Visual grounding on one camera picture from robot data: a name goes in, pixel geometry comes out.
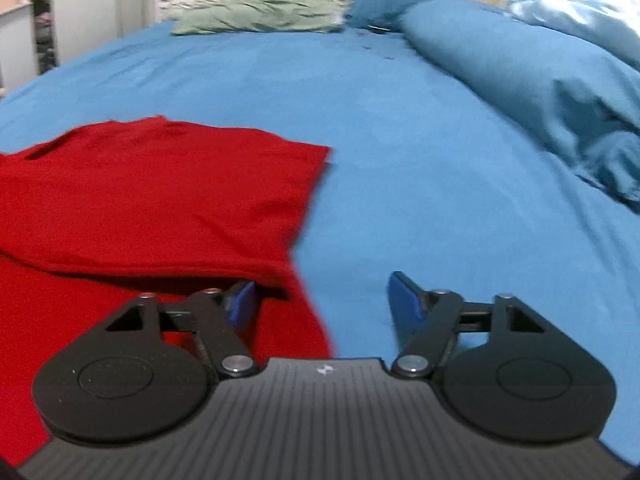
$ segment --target metal screw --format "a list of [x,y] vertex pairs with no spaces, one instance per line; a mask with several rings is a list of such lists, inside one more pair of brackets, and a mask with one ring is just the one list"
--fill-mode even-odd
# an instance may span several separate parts
[[403,372],[415,374],[425,371],[429,367],[429,360],[421,355],[409,354],[399,358],[396,364]]
[[222,367],[227,372],[242,373],[254,366],[254,360],[247,355],[229,355],[222,359]]

